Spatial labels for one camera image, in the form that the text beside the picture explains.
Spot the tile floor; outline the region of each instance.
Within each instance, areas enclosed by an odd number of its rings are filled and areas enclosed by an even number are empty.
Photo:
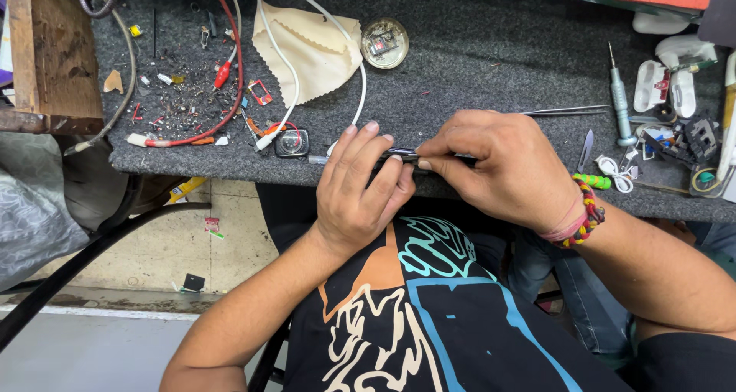
[[[252,182],[212,179],[187,196],[191,202],[212,202],[212,209],[150,222],[100,255],[70,285],[173,291],[171,282],[181,286],[190,273],[205,278],[205,293],[221,293],[278,256]],[[206,217],[220,218],[225,239],[204,231]],[[47,277],[70,257],[49,263],[33,278]]]

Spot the beige cloth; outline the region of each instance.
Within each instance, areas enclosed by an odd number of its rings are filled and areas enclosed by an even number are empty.
[[[335,17],[352,40],[346,40],[332,21],[322,14],[293,8],[272,7],[263,2],[263,11],[281,52],[299,76],[298,105],[342,86],[361,64],[358,20]],[[294,100],[294,76],[271,45],[260,11],[255,11],[253,46],[279,81],[284,105]]]

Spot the jeans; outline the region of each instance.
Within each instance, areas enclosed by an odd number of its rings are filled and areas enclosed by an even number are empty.
[[[697,238],[695,247],[736,278],[736,224],[689,222],[687,225]],[[575,250],[557,248],[529,229],[518,228],[516,232],[509,288],[534,301],[554,268],[578,339],[593,353],[628,354],[631,313],[613,298],[585,260]]]

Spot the gray screwdriver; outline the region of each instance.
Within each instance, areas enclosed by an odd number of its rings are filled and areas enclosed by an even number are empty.
[[[627,147],[638,142],[638,139],[631,134],[631,125],[629,124],[629,103],[626,102],[626,92],[623,90],[623,82],[618,74],[616,61],[613,59],[613,48],[611,42],[608,42],[608,50],[611,52],[611,94],[613,95],[613,108],[616,109],[618,118],[618,130],[621,137],[616,141],[618,146]]]

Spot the braided bracelet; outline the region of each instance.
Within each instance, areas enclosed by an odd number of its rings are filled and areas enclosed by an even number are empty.
[[[582,179],[575,178],[574,176],[572,178],[580,186],[580,190],[583,191],[585,212],[573,222],[567,231],[563,232],[562,235],[570,235],[569,237],[558,239],[560,233],[540,235],[540,237],[549,240],[557,247],[570,248],[571,245],[582,244],[590,236],[590,233],[593,232],[593,229],[606,220],[604,217],[606,211],[603,208],[595,206],[595,193],[593,193],[593,190]]]

